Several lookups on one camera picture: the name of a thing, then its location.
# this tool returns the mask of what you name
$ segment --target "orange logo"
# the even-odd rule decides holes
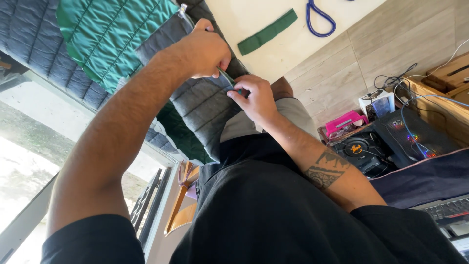
[[[353,154],[358,154],[358,153],[361,153],[363,149],[362,149],[362,146],[360,145],[353,145],[350,150],[353,151]]]

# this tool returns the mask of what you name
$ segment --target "grey shorts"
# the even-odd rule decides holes
[[[294,125],[310,135],[317,133],[313,119],[299,100],[296,98],[282,98],[277,100],[275,105],[277,105],[277,110]],[[256,130],[254,122],[249,119],[244,111],[241,111],[228,120],[225,129],[221,133],[220,143],[237,137],[260,133]]]

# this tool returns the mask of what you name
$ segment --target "wooden floor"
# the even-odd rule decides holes
[[[469,39],[469,0],[388,0],[285,75],[317,126],[358,109],[378,75],[449,60]],[[458,54],[469,51],[469,42]]]

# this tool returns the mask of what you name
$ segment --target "blue scissors handle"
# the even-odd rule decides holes
[[[309,2],[306,4],[306,23],[308,24],[308,28],[310,29],[311,33],[313,35],[320,37],[320,38],[325,38],[329,37],[335,32],[335,29],[337,28],[337,24],[335,21],[332,19],[332,17],[326,13],[324,13],[321,9],[319,9],[315,4],[314,0],[308,0]],[[318,13],[320,16],[325,18],[327,21],[329,21],[332,25],[331,31],[325,34],[321,34],[317,32],[316,30],[313,29],[313,26],[311,25],[311,9],[314,10],[314,12]]]

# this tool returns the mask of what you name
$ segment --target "forearm tattoo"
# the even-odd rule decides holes
[[[304,175],[319,190],[325,190],[340,178],[350,166],[350,163],[345,159],[327,149],[316,160],[316,164],[304,172]]]

